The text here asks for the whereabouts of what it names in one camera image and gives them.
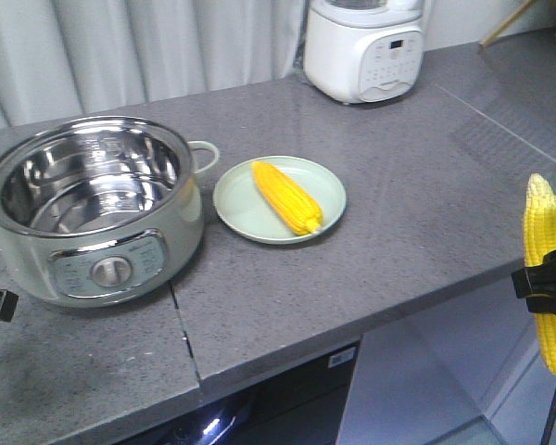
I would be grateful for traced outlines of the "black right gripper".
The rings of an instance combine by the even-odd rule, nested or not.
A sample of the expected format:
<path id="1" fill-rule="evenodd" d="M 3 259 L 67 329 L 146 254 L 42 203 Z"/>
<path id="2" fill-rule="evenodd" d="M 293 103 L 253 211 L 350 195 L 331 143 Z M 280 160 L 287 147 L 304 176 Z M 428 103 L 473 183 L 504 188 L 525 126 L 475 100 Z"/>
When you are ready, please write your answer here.
<path id="1" fill-rule="evenodd" d="M 515 296 L 529 312 L 556 316 L 556 250 L 543 257 L 538 266 L 519 269 L 511 275 Z"/>

